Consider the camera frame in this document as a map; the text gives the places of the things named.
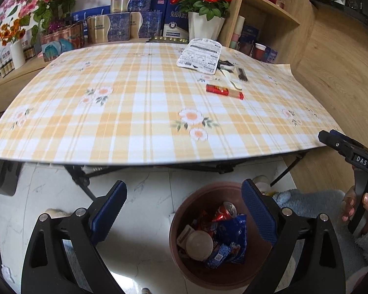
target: plastic food container lid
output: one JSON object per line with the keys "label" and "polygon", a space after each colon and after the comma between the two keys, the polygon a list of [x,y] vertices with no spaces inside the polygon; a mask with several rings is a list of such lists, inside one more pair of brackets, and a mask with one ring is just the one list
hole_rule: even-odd
{"label": "plastic food container lid", "polygon": [[259,44],[259,43],[255,43],[255,47],[259,50],[262,50],[262,51],[266,50],[266,47],[264,45]]}
{"label": "plastic food container lid", "polygon": [[213,239],[205,231],[192,232],[187,239],[185,249],[191,259],[204,261],[213,252]]}

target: yellow and white plaid tablecloth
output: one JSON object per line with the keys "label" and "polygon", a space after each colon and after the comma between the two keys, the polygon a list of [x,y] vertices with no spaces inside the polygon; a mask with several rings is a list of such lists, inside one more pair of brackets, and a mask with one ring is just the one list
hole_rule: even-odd
{"label": "yellow and white plaid tablecloth", "polygon": [[179,68],[185,45],[102,45],[63,53],[0,119],[0,159],[146,165],[265,156],[323,146],[340,128],[292,76],[224,48],[245,68],[244,100],[205,91],[233,88],[217,72]]}

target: qr code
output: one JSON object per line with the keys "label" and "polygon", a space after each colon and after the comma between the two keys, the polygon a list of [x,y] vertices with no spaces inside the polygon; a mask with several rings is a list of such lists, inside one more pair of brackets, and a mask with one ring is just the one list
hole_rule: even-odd
{"label": "qr code", "polygon": [[223,258],[224,258],[224,256],[223,256],[222,254],[218,253],[218,254],[215,256],[214,260],[216,260],[216,261],[220,262],[220,260],[222,260]]}

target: brown plastic bucket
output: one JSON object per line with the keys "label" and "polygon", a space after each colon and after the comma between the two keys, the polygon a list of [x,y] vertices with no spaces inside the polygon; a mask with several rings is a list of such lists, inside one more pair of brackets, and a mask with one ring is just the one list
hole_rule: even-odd
{"label": "brown plastic bucket", "polygon": [[[203,262],[181,259],[176,239],[187,224],[191,224],[202,210],[212,213],[224,201],[232,202],[237,213],[247,215],[247,249],[245,263],[223,263],[211,270]],[[241,198],[241,184],[237,182],[218,182],[200,188],[191,194],[177,209],[169,233],[169,246],[173,261],[193,283],[212,290],[232,290],[248,285],[261,268],[271,244],[264,241]]]}

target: blue plastic wrapper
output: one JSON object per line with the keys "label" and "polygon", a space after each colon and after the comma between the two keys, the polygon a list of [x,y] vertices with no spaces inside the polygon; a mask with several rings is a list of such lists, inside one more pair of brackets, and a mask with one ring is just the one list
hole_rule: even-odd
{"label": "blue plastic wrapper", "polygon": [[209,269],[216,269],[225,261],[231,251],[232,249],[222,242],[213,241],[213,252],[204,263]]}
{"label": "blue plastic wrapper", "polygon": [[239,214],[234,219],[219,221],[215,238],[232,249],[225,262],[244,264],[247,248],[247,215]]}

